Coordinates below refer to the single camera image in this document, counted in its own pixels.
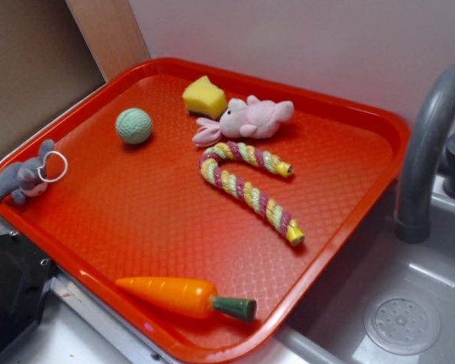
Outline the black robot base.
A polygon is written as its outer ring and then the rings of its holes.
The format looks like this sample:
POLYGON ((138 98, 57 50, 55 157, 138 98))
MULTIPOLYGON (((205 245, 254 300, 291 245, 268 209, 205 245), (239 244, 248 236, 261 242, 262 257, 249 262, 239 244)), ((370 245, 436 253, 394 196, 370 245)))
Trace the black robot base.
POLYGON ((0 359, 39 327, 54 270, 23 234, 0 235, 0 359))

